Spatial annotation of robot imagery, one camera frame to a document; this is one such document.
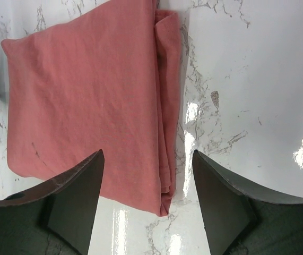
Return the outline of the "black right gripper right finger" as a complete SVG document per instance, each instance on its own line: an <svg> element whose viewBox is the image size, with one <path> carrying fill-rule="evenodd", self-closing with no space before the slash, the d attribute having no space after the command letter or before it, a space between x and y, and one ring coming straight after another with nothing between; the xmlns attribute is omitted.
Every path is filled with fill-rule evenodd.
<svg viewBox="0 0 303 255"><path fill-rule="evenodd" d="M303 198L257 184L198 150L192 165L211 254L303 254Z"/></svg>

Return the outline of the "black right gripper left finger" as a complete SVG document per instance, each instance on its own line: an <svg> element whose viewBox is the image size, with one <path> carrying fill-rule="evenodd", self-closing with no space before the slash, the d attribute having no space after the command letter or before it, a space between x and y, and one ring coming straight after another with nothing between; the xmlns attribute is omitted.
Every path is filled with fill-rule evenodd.
<svg viewBox="0 0 303 255"><path fill-rule="evenodd" d="M88 254L105 158L0 200L0 254Z"/></svg>

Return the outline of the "salmon pink t shirt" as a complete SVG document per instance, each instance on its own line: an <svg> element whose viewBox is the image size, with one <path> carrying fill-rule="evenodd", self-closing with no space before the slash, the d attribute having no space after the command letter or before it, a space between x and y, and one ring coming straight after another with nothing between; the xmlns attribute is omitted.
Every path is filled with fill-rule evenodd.
<svg viewBox="0 0 303 255"><path fill-rule="evenodd" d="M166 216L176 189L178 13L108 1L1 46L9 169L47 180L102 150L100 194Z"/></svg>

